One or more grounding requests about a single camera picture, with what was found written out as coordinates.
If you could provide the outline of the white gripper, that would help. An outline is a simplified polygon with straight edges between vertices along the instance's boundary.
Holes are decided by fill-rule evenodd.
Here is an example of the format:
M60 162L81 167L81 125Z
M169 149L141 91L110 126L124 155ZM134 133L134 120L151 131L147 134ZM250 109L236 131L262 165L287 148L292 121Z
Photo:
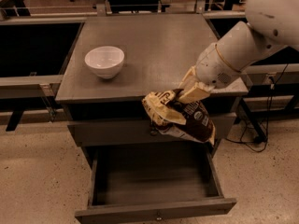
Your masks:
M201 101L216 89L223 89L237 80L241 72L232 68L219 52L217 43L211 43L198 57L181 80L177 100L183 104Z

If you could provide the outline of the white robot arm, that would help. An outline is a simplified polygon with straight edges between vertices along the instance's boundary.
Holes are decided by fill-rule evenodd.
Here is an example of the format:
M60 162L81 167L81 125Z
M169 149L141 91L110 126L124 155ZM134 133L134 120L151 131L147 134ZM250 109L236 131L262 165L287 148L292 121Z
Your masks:
M286 47L299 50L299 0L247 0L245 17L200 53L179 84L180 102L207 98Z

